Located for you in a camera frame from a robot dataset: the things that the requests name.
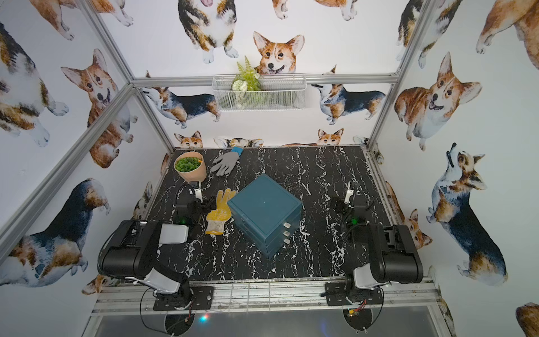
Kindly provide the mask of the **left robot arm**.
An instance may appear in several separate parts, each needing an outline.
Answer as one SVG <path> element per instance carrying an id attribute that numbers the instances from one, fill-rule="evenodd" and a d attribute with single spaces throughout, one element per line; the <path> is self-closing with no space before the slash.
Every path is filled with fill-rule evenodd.
<path id="1" fill-rule="evenodd" d="M 184 247 L 202 216 L 216 206 L 205 198 L 198 183 L 185 183 L 176 195 L 173 220 L 124 220 L 103 244 L 98 272 L 114 279 L 143 284 L 153 290 L 153 310 L 208 310 L 212 286 L 189 285 L 186 274 L 160 260 L 162 246 Z"/>

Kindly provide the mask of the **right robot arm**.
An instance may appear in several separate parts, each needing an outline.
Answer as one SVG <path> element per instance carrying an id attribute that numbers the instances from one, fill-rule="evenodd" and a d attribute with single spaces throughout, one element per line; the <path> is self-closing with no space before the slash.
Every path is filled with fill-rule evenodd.
<path id="1" fill-rule="evenodd" d="M 328 306 L 382 303 L 384 285 L 422 282 L 423 267 L 411 233 L 403 225 L 370 222 L 367 215 L 372 206 L 353 192 L 343 199 L 330 199 L 330 207 L 341 216 L 341 237 L 352 246 L 362 245 L 369 259 L 344 282 L 325 284 L 321 297 Z"/>

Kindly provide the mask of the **teal drawer cabinet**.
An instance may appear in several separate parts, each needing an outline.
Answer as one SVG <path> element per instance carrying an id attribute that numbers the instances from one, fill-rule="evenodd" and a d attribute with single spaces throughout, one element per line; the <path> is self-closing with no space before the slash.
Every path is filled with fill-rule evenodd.
<path id="1" fill-rule="evenodd" d="M 266 174 L 227 202 L 234 224 L 267 258 L 272 258 L 300 227 L 303 203 Z"/>

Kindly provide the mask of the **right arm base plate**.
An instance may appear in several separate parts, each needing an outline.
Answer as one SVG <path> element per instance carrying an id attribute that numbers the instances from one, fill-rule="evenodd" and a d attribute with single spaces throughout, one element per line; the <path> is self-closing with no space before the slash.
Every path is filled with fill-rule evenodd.
<path id="1" fill-rule="evenodd" d="M 380 289 L 358 289 L 345 282 L 325 283 L 321 297 L 328 306 L 359 306 L 382 304 L 384 299 Z"/>

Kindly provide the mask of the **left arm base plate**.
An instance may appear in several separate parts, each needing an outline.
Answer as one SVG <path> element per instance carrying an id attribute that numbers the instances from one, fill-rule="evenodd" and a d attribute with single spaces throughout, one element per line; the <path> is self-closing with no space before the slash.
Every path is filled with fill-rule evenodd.
<path id="1" fill-rule="evenodd" d="M 174 294 L 156 293 L 153 310 L 210 310 L 214 290 L 213 286 L 195 286 Z"/>

